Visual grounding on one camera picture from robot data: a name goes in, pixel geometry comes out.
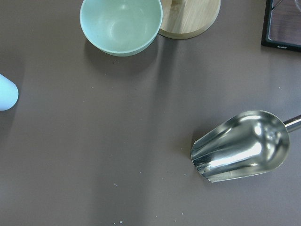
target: black frame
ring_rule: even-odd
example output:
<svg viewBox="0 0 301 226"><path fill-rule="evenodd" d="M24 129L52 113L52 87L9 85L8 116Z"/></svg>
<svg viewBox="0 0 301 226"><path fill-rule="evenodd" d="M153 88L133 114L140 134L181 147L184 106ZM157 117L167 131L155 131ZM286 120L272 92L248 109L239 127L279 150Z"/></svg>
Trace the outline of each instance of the black frame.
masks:
<svg viewBox="0 0 301 226"><path fill-rule="evenodd" d="M273 41L273 40L269 39L269 29L270 29L271 14L272 14L272 4L273 4L273 0L267 0L266 8L265 8L265 16L264 16L261 44L263 46L301 52L301 45L296 45L296 44L293 44L293 43Z"/></svg>

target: scoop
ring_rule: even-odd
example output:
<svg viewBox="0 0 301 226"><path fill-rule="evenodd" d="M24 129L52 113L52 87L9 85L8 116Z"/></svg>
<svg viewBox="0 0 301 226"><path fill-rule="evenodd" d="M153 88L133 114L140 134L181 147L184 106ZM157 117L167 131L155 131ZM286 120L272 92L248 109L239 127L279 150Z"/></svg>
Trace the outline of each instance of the scoop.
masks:
<svg viewBox="0 0 301 226"><path fill-rule="evenodd" d="M288 133L300 127L301 115L282 122L266 111L243 112L197 140L192 162L211 182L266 173L284 162Z"/></svg>

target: wooden stand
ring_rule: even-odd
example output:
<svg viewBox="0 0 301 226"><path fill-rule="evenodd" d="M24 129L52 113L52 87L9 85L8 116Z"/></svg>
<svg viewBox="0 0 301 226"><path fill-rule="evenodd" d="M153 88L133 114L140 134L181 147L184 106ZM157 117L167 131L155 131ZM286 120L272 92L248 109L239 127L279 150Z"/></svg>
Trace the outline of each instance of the wooden stand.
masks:
<svg viewBox="0 0 301 226"><path fill-rule="evenodd" d="M216 20L221 0L161 0L163 21L159 34L188 39L206 31Z"/></svg>

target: scoop handle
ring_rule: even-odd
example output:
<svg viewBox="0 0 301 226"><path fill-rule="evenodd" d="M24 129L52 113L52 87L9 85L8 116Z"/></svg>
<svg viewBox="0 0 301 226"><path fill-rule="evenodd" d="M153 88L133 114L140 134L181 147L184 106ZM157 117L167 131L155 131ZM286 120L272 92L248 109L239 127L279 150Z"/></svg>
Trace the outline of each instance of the scoop handle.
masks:
<svg viewBox="0 0 301 226"><path fill-rule="evenodd" d="M283 122L287 131L293 132L299 128L301 128L301 115L298 115L292 119L288 119L286 121Z"/></svg>

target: mint green bowl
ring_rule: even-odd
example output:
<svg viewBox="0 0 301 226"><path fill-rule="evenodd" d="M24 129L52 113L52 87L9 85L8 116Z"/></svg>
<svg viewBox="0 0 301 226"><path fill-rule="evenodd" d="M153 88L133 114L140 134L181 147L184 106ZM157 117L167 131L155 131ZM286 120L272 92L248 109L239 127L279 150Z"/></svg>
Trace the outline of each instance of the mint green bowl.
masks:
<svg viewBox="0 0 301 226"><path fill-rule="evenodd" d="M126 57L146 49L162 23L160 0L84 0L80 25L105 53Z"/></svg>

